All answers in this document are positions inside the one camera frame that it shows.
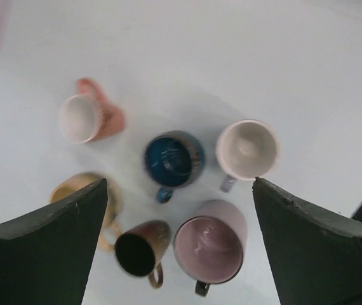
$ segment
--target mug handle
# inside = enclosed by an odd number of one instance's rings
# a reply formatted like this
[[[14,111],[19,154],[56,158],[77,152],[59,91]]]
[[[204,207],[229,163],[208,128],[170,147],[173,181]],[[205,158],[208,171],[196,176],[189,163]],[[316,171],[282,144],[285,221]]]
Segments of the mug handle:
[[[113,232],[114,236],[116,236],[116,238],[118,238],[122,234],[122,230],[120,230],[119,225],[115,221],[113,221],[106,228],[110,229]],[[113,252],[115,250],[115,245],[110,244],[103,234],[99,235],[98,247],[105,252]]]
[[[226,175],[222,185],[220,186],[220,190],[224,193],[229,193],[229,191],[231,191],[236,181],[237,181],[236,178]]]
[[[96,81],[90,78],[80,78],[77,80],[76,86],[79,94],[90,94],[95,99],[108,103],[104,91]]]
[[[196,281],[195,293],[201,297],[206,297],[208,295],[210,285],[211,284],[204,283],[203,281]]]
[[[154,276],[155,271],[157,271],[158,280]],[[152,273],[149,274],[149,282],[151,287],[153,287],[154,289],[158,289],[161,288],[161,286],[163,286],[164,282],[163,267],[160,262],[157,265],[157,267],[152,271]]]
[[[167,203],[173,196],[173,191],[171,189],[166,189],[165,187],[162,187],[158,190],[156,199],[159,203]]]

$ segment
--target copper mug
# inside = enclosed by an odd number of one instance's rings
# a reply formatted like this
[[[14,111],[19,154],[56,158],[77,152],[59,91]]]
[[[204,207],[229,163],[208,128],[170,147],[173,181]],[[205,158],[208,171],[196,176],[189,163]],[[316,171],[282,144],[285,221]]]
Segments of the copper mug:
[[[164,282],[160,262],[170,244],[170,238],[169,225],[161,220],[152,220],[123,233],[112,247],[124,272],[137,278],[148,276],[151,286],[158,289]]]
[[[57,186],[50,195],[49,203],[54,203],[58,200],[61,200],[74,192],[82,189],[83,187],[91,184],[92,182],[99,180],[101,178],[106,178],[108,181],[108,192],[107,192],[107,206],[104,216],[104,221],[102,223],[101,233],[98,239],[98,248],[106,252],[112,252],[113,248],[110,243],[106,240],[105,236],[102,234],[104,229],[111,230],[113,234],[118,237],[121,234],[120,227],[115,222],[115,218],[119,212],[119,207],[121,206],[121,194],[119,187],[113,182],[112,179],[104,177],[99,173],[93,172],[84,172],[72,176],[71,178],[65,180],[59,186]]]

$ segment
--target ceramic mug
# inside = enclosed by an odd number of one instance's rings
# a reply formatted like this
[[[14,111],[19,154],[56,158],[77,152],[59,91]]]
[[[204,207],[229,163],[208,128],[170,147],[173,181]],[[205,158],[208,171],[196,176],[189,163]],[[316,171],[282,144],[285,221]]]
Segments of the ceramic mug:
[[[67,179],[59,186],[57,186],[50,195],[49,203],[54,203],[61,200],[83,187],[91,184],[92,182],[106,178],[103,175],[93,172],[79,173]],[[119,187],[113,182],[112,179],[106,178],[108,181],[108,199],[104,220],[102,222],[101,234],[98,238],[98,248],[106,252],[112,252],[113,248],[102,234],[104,229],[111,230],[116,237],[120,236],[121,230],[118,224],[114,221],[121,206],[121,194]]]
[[[187,132],[166,132],[147,145],[144,165],[151,179],[162,186],[157,201],[167,203],[175,189],[188,186],[201,175],[205,165],[204,150]]]
[[[227,174],[220,189],[228,193],[237,180],[265,175],[279,154],[277,136],[263,122],[244,119],[228,126],[219,136],[216,155]]]
[[[233,279],[245,256],[247,224],[243,214],[223,200],[207,201],[174,237],[181,268],[195,279],[195,293],[205,297],[211,284]]]
[[[124,130],[124,112],[108,101],[96,82],[81,78],[77,90],[78,95],[66,100],[60,108],[59,125],[67,139],[84,144]]]
[[[114,252],[122,269],[134,277],[149,277],[153,288],[163,286],[161,259],[171,239],[169,225],[161,220],[152,220],[123,233],[116,240]]]

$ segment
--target blue mug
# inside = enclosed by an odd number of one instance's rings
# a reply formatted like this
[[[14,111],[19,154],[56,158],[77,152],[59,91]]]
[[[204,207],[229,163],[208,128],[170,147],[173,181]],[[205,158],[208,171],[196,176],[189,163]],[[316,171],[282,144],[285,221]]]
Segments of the blue mug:
[[[156,199],[167,203],[175,189],[188,186],[201,175],[204,150],[195,137],[174,130],[159,135],[147,145],[144,165],[150,178],[162,186]]]

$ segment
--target light pink mug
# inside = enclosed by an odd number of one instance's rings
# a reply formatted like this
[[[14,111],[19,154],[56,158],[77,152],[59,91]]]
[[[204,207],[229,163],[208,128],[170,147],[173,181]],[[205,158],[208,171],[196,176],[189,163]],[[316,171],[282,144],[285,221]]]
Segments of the light pink mug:
[[[223,200],[207,201],[178,229],[174,252],[181,268],[197,280],[205,297],[211,284],[233,279],[245,256],[247,224],[243,214]]]
[[[76,85],[78,95],[66,100],[60,108],[59,125],[66,138],[83,144],[124,130],[123,110],[108,101],[96,82],[81,78]]]

